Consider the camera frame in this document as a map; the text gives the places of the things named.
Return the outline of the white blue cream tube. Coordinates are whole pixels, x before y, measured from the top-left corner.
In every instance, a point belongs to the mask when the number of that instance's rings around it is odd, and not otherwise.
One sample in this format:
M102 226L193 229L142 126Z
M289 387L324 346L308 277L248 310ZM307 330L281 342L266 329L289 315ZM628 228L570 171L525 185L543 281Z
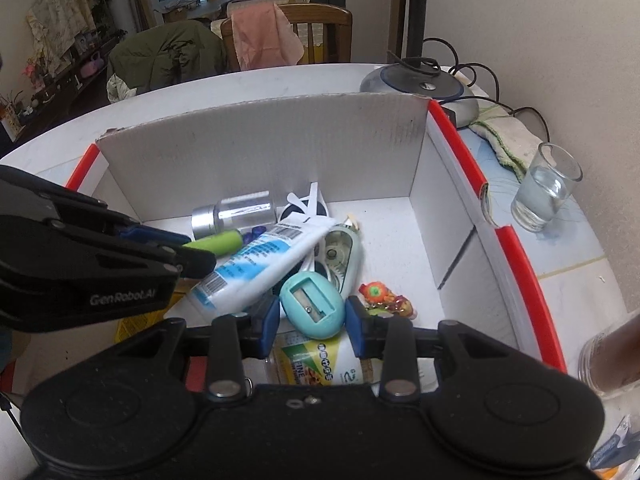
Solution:
M336 225L331 217L293 212L218 266L186 301L204 323L244 310L311 254Z

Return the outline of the orange red keychain charm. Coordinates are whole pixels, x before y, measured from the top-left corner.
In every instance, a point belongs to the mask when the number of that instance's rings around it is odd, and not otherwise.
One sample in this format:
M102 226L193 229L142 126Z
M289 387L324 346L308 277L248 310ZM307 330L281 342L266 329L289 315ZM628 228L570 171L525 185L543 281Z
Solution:
M411 301L405 296L396 295L382 282L361 284L358 287L358 292L364 300L364 308L370 315L382 316L383 318L398 315L409 320L416 317L416 310L414 310Z

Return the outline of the green highlighter marker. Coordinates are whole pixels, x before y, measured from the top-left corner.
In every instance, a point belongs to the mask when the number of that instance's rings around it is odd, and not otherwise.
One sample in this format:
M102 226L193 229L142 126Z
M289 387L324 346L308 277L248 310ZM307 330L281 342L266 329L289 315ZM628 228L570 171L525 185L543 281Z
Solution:
M192 242L183 244L183 247L204 250L217 258L222 258L238 252L243 247L243 237L238 230L229 230L192 240Z

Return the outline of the green lid spice jar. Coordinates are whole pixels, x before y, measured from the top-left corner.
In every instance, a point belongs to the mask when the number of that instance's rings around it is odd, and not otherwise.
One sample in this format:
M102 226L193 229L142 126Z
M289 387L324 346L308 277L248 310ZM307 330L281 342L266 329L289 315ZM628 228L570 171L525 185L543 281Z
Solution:
M344 330L325 340L291 330L277 334L266 370L270 382L281 385L375 385L381 379L382 362L357 358Z

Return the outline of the yellow small carton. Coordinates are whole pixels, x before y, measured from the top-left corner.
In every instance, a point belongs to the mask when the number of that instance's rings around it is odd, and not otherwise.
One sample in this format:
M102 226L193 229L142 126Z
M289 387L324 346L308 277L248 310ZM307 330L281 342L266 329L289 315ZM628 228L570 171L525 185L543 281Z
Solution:
M129 318L123 318L122 320L119 320L114 336L114 343L119 344L129 337L141 333L142 330L146 330L147 328L160 322L164 318L164 315L169 311L169 309L174 304L176 304L186 294L187 291L188 288L186 287L186 285L178 285L174 293L172 294L168 305L163 309L145 314L130 316Z

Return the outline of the grey-green correction tape dispenser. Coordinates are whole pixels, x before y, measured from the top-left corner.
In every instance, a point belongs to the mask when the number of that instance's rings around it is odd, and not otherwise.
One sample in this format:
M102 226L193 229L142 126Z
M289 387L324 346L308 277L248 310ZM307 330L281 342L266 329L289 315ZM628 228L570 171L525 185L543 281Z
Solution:
M357 288L363 249L360 227L350 214L343 223L334 226L323 242L323 263L328 280L347 299Z

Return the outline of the red cardboard box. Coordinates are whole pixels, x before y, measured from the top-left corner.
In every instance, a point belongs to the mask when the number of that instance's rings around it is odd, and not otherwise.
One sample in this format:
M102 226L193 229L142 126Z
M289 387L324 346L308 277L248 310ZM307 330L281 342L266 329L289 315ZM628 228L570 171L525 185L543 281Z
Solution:
M363 382L350 306L416 327L456 320L564 370L510 226L436 103L299 96L108 130L66 185L1 170L1 325L51 333L154 313L189 328L258 301L281 382Z

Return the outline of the dark tv cabinet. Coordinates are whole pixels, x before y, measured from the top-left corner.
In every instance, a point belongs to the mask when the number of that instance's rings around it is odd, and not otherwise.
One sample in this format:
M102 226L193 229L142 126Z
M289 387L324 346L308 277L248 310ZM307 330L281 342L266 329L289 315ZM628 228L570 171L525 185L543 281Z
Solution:
M73 48L74 64L59 73L52 84L32 96L38 105L22 120L17 138L11 140L6 128L1 127L1 155L6 156L52 128L107 106L106 62L111 50L124 37L125 32L118 30L84 54L78 54Z

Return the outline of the olive green jacket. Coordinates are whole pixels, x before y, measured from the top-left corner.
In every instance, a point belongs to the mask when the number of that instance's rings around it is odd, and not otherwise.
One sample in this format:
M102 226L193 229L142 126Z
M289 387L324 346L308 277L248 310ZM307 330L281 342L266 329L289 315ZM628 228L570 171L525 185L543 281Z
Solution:
M156 26L122 40L108 55L106 96L116 103L139 94L223 74L222 40L199 21Z

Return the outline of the brown glass bottle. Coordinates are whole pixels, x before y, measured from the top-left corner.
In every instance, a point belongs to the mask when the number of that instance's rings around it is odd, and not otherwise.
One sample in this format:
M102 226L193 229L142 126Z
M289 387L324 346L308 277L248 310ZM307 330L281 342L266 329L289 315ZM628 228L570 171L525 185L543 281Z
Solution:
M585 343L578 378L603 399L638 388L639 336L639 310L635 310Z

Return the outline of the white green rag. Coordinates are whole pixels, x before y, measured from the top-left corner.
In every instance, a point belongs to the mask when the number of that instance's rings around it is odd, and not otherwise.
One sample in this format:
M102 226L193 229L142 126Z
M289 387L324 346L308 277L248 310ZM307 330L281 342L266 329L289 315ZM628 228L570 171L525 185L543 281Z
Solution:
M521 182L542 141L505 107L480 100L478 117L469 128L494 151L500 166L510 170Z

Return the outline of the clear drinking glass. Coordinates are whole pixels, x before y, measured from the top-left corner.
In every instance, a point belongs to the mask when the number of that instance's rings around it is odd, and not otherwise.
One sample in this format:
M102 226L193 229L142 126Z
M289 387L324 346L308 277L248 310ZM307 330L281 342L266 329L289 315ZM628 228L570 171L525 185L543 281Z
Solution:
M583 177L582 166L565 148L539 144L511 204L512 217L529 232L542 231Z

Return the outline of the pink cloth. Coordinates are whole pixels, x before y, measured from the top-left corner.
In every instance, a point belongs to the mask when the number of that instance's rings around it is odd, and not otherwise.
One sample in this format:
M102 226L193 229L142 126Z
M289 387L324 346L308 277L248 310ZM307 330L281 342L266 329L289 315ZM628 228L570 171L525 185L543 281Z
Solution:
M240 70L295 66L304 56L299 36L280 6L274 3L234 11L231 25Z

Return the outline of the white desk lamp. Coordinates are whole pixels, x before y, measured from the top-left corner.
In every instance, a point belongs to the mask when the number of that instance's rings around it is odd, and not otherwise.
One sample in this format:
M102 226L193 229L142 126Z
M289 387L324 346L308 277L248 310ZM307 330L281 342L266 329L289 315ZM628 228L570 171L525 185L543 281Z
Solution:
M447 47L459 62L457 52L446 40L424 35L426 0L408 0L405 18L407 33L405 55L390 53L392 62L376 68L363 78L359 90L367 93L403 93L439 102L457 128L465 128L480 116L480 104L470 88L447 72L434 58L423 54L426 42Z

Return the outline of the wooden chair with pink cloth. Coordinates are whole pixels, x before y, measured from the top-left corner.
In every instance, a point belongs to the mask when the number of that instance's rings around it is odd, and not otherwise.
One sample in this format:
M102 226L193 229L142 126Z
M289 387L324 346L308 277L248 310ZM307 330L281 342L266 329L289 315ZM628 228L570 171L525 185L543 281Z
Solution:
M280 6L304 47L297 65L348 63L352 60L352 14L320 3L285 3ZM220 36L230 70L240 70L233 47L231 15L221 22Z

